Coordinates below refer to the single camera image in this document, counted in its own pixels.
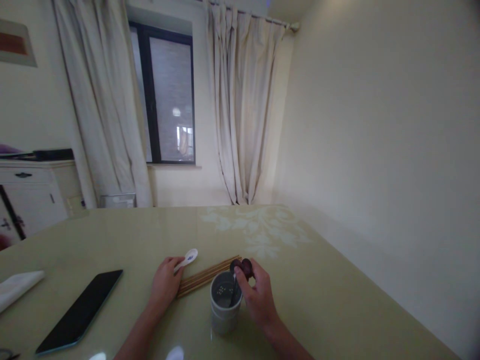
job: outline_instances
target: curtain rod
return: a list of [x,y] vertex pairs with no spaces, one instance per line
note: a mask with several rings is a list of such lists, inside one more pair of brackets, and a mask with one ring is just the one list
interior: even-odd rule
[[[220,5],[219,3],[216,3],[216,2],[212,2],[210,1],[210,4],[212,5]],[[229,10],[232,10],[232,7],[231,6],[227,6],[225,5],[227,9]],[[250,14],[252,18],[256,18],[256,19],[265,19],[265,21],[267,23],[272,23],[272,24],[277,24],[277,25],[282,25],[283,27],[285,27],[285,29],[287,30],[291,30],[293,33],[296,33],[299,29],[300,29],[300,24],[298,22],[294,22],[294,23],[289,23],[289,22],[285,22],[285,21],[280,21],[280,20],[276,20],[276,19],[273,19],[271,17],[264,17],[264,16],[259,16],[259,15],[254,15],[248,11],[242,11],[242,10],[237,10],[240,14]]]

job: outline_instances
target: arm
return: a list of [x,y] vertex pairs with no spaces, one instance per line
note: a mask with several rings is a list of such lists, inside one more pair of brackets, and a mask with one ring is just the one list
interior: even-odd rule
[[255,278],[254,287],[249,285],[242,270],[235,267],[236,279],[251,318],[265,334],[279,359],[314,360],[280,320],[275,309],[268,272],[253,259],[251,265]]
[[167,257],[153,277],[150,299],[113,360],[146,359],[155,327],[175,299],[184,273],[183,266],[174,275],[174,268],[184,257]]

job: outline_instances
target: white cabinet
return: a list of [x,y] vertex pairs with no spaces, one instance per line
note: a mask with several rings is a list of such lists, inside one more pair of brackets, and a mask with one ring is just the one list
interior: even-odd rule
[[0,201],[0,235],[7,237],[12,245],[20,241],[15,224],[3,201]]
[[83,210],[82,193],[73,160],[0,160],[0,186],[2,205],[13,223],[10,227],[17,230],[21,239]]
[[26,237],[68,218],[48,184],[8,184],[3,188]]

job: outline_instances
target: cabinet drawer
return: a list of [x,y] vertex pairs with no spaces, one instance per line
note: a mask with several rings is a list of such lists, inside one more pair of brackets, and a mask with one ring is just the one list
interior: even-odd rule
[[49,183],[50,171],[28,167],[0,167],[0,184]]

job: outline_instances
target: ceiling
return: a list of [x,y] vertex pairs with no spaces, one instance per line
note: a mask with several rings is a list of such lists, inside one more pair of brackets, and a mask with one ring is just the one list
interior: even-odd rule
[[268,16],[287,23],[299,22],[314,0],[270,0]]

